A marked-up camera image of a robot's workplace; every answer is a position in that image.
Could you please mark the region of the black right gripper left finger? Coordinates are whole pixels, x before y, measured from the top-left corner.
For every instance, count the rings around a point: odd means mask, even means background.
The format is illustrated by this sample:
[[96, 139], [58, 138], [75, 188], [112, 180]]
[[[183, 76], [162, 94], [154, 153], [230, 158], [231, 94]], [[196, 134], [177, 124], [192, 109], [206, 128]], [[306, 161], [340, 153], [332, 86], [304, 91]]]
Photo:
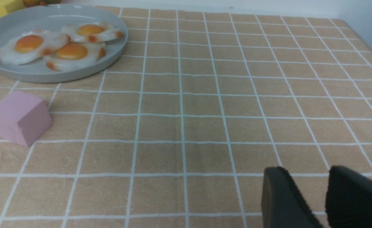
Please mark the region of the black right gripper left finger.
[[264, 170], [261, 210], [264, 228], [323, 227], [283, 167]]

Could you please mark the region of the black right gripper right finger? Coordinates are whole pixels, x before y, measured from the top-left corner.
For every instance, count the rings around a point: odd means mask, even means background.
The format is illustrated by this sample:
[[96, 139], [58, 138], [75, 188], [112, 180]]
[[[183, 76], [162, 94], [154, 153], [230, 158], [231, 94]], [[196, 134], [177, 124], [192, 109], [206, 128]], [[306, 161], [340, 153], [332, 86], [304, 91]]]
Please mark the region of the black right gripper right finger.
[[350, 168], [332, 166], [325, 209], [331, 228], [372, 228], [372, 180]]

